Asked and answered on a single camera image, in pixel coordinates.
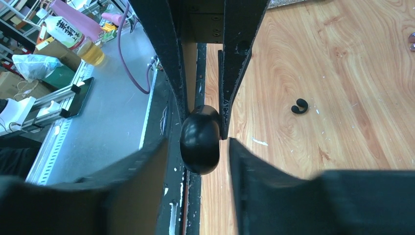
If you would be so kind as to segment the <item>aluminium frame rail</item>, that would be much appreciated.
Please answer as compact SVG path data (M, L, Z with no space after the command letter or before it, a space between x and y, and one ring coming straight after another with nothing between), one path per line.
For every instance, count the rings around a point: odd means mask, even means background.
M81 62L71 83L41 98L0 100L0 135L18 135L43 129L80 113L94 77L93 66Z

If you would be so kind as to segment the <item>black earbud near centre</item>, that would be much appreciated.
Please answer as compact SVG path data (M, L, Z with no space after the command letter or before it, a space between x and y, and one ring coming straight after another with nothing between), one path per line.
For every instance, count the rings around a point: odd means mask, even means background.
M302 98L296 100L296 105L291 107L291 112L294 114L304 114L308 111L308 102Z

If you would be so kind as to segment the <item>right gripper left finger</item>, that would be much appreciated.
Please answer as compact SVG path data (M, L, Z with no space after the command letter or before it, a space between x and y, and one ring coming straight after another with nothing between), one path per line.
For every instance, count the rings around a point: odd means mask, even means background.
M3 235L153 235L168 157L166 139L72 183L0 179Z

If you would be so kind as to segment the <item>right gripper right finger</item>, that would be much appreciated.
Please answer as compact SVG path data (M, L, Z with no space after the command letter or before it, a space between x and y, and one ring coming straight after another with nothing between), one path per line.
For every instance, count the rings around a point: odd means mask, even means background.
M240 235L412 235L415 173L327 170L291 176L229 142L233 201Z

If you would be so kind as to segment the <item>pink bottle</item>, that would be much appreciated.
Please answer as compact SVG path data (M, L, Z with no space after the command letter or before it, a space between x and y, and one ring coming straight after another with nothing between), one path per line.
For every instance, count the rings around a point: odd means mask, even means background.
M94 42L99 40L100 34L104 32L96 21L82 12L72 8L62 0L54 0L50 4L50 7L56 15L65 18L69 23Z

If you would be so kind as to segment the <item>black earbud charging case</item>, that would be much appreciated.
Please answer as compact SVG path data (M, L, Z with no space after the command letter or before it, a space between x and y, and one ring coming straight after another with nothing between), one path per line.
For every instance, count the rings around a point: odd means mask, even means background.
M186 169L206 175L220 159L220 118L212 106L196 107L184 120L180 133L180 152Z

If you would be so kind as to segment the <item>white plastic bag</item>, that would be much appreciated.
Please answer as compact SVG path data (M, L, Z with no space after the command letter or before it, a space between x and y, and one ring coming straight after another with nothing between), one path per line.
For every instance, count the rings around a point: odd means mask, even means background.
M13 55L12 61L28 82L42 80L64 65L58 58L39 54Z

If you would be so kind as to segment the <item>yellow tea bottle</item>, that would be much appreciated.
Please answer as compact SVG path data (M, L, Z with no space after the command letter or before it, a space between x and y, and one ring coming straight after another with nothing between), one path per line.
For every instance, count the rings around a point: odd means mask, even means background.
M104 52L88 39L80 30L61 16L52 16L45 9L39 9L36 16L44 21L46 32L55 40L65 45L88 64L100 65L104 59Z

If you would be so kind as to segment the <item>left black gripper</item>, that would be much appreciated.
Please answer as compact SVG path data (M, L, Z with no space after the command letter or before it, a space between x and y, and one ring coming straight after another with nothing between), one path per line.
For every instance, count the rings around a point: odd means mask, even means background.
M180 120L188 116L180 20L182 0L131 0L133 11L158 56L174 95ZM194 40L221 44L219 114L221 139L228 138L232 105L252 56L268 0L185 0Z

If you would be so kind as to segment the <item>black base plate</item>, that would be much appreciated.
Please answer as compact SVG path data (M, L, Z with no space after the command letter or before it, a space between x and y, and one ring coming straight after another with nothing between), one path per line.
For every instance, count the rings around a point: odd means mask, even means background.
M198 235L201 222L201 177L187 171L181 158L181 123L164 71L150 71L152 83L140 146L165 137L168 157L157 214L157 235Z

